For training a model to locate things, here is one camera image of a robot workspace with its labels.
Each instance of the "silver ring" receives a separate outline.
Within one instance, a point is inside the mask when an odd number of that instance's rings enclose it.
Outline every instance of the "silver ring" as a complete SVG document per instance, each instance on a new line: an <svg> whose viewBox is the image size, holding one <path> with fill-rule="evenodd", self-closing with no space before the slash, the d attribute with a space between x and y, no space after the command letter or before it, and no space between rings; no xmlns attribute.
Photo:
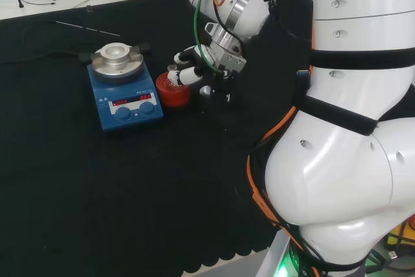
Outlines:
<svg viewBox="0 0 415 277"><path fill-rule="evenodd" d="M249 0L237 0L235 3L235 6L233 6L232 11L230 15L228 16L228 19L226 20L225 26L229 30L233 30L236 23L238 22L238 19L242 15L242 12L244 12L244 9L246 5L248 4Z"/></svg>

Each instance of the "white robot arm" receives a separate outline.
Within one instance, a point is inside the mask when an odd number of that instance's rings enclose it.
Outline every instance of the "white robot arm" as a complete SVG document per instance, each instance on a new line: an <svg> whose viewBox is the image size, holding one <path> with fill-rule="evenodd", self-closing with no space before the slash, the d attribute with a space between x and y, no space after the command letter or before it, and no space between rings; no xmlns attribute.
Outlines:
<svg viewBox="0 0 415 277"><path fill-rule="evenodd" d="M313 1L317 51L415 48L415 0ZM215 19L212 0L202 0L201 11ZM247 39L261 30L268 7L226 0L219 15ZM415 83L414 68L316 67L307 96L377 121ZM300 110L270 154L265 182L274 209L326 262L353 265L415 213L414 172L415 118L381 122L362 135ZM330 276L364 271L357 274Z"/></svg>

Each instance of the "digital display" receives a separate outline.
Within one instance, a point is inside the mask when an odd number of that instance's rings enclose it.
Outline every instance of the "digital display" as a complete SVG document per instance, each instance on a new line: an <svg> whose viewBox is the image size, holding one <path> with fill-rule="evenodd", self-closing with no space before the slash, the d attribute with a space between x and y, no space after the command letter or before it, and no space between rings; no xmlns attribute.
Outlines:
<svg viewBox="0 0 415 277"><path fill-rule="evenodd" d="M128 97L126 99L119 99L112 101L112 106L119 106L127 103L137 102L137 101L144 101L151 99L151 93L140 94L136 95L135 97Z"/></svg>

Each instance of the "red cup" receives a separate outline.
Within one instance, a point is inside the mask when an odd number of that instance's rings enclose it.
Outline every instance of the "red cup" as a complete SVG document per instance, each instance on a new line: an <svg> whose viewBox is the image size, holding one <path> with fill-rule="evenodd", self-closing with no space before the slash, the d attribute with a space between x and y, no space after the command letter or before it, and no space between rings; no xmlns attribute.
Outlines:
<svg viewBox="0 0 415 277"><path fill-rule="evenodd" d="M409 224L410 224L410 227L412 227L412 229L415 228L415 215L410 217Z"/></svg>
<svg viewBox="0 0 415 277"><path fill-rule="evenodd" d="M168 78L168 73L161 74L156 80L156 87L161 102L168 107L181 107L190 100L191 90L188 86L176 86Z"/></svg>

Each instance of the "black velcro strap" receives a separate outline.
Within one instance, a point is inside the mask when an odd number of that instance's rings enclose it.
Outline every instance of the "black velcro strap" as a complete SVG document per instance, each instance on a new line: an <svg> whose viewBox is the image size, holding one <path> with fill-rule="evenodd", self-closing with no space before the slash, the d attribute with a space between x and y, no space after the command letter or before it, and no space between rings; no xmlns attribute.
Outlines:
<svg viewBox="0 0 415 277"><path fill-rule="evenodd" d="M378 123L377 120L345 110L344 108L320 101L313 97L301 97L295 95L292 98L292 101L293 105L302 112L336 126L341 126L342 128L362 134L363 136L372 134Z"/></svg>
<svg viewBox="0 0 415 277"><path fill-rule="evenodd" d="M309 63L328 69L392 69L415 65L415 48L387 51L323 51L311 49Z"/></svg>

